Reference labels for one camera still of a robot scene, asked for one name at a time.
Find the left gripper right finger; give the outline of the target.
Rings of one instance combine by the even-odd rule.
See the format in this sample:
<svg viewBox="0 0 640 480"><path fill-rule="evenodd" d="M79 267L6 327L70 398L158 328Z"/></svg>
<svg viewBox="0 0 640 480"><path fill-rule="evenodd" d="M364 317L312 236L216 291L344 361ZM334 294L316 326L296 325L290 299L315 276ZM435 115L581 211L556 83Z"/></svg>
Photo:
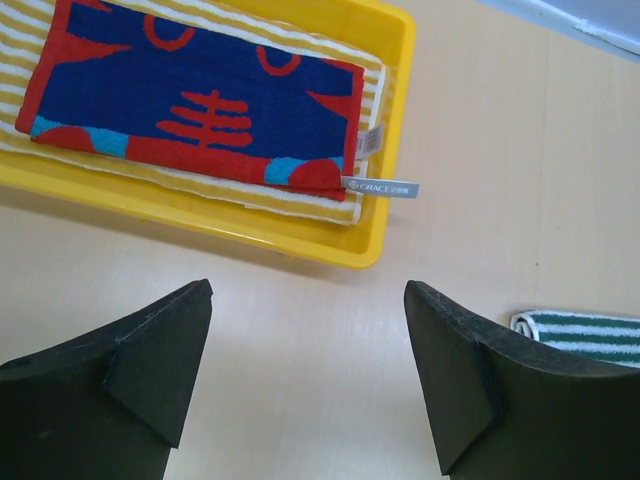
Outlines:
<svg viewBox="0 0 640 480"><path fill-rule="evenodd" d="M636 369L528 339L421 281L404 308L444 476L638 477Z"/></svg>

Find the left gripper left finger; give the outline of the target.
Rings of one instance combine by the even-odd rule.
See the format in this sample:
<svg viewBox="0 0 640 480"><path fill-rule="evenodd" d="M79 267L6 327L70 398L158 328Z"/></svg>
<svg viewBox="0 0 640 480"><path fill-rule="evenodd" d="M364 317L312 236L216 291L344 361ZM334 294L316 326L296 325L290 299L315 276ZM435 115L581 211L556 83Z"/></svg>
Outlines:
<svg viewBox="0 0 640 480"><path fill-rule="evenodd" d="M212 316L208 280L1 366L4 479L161 479Z"/></svg>

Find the black white striped towel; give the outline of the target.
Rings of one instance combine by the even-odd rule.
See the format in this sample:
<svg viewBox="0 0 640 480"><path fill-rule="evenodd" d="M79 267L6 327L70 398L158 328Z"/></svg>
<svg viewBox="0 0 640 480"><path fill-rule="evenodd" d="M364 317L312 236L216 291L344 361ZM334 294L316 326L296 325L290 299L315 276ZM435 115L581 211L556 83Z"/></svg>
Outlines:
<svg viewBox="0 0 640 480"><path fill-rule="evenodd" d="M638 319L529 310L514 315L510 329L557 350L639 368Z"/></svg>

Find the turquoise red patterned towel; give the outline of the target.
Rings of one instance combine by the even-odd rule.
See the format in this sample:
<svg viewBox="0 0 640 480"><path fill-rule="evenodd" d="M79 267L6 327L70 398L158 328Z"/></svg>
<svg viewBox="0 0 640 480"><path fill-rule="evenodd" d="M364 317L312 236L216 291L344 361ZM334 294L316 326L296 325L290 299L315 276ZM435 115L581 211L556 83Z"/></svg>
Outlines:
<svg viewBox="0 0 640 480"><path fill-rule="evenodd" d="M16 129L33 142L342 200L382 131L363 67L105 1L60 1Z"/></svg>

